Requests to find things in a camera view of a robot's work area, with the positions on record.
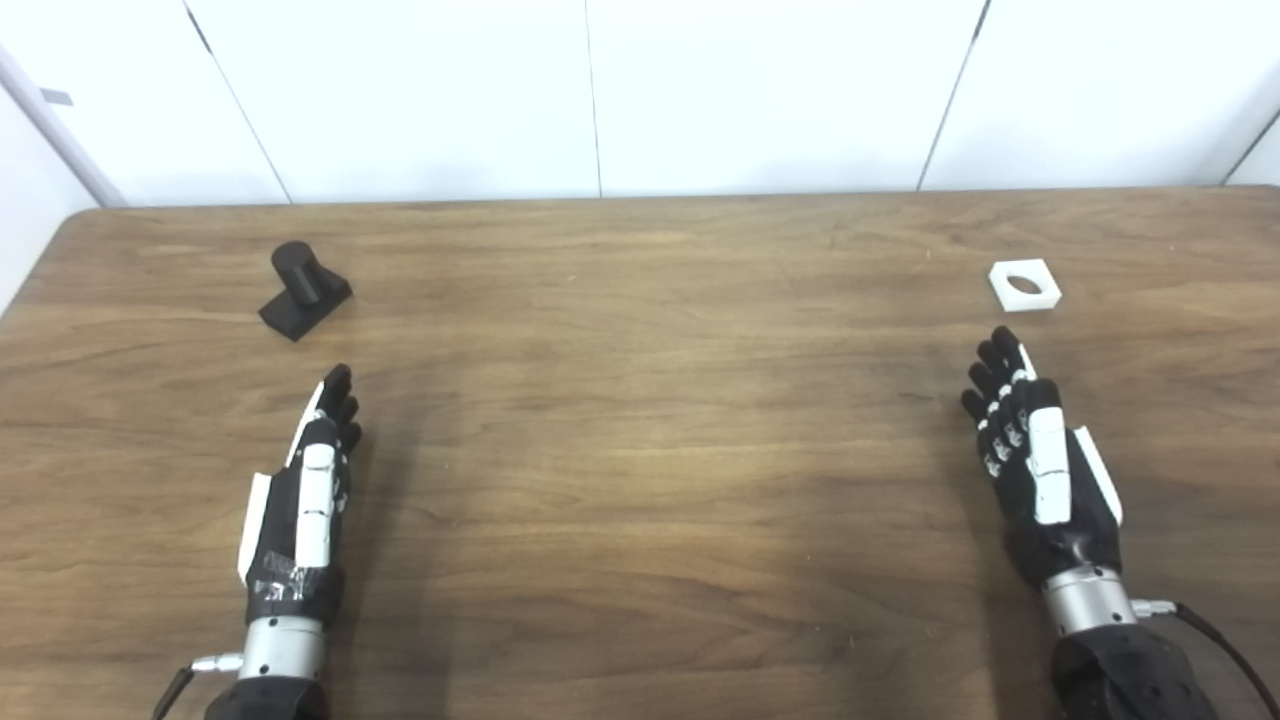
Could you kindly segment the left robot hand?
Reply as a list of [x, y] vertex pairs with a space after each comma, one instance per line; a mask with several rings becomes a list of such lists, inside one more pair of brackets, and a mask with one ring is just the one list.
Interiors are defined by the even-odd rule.
[[253, 475], [236, 562], [247, 624], [334, 623], [346, 594], [340, 538], [362, 437], [357, 413], [353, 373], [338, 364], [311, 393], [282, 466]]

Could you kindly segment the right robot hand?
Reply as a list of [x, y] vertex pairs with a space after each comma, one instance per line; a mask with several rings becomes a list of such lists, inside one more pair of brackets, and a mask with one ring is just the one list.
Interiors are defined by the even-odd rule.
[[1120, 573], [1123, 506], [1087, 429], [1068, 427], [1059, 386], [1006, 325], [975, 354], [960, 402], [1015, 571], [1033, 587], [1079, 568]]

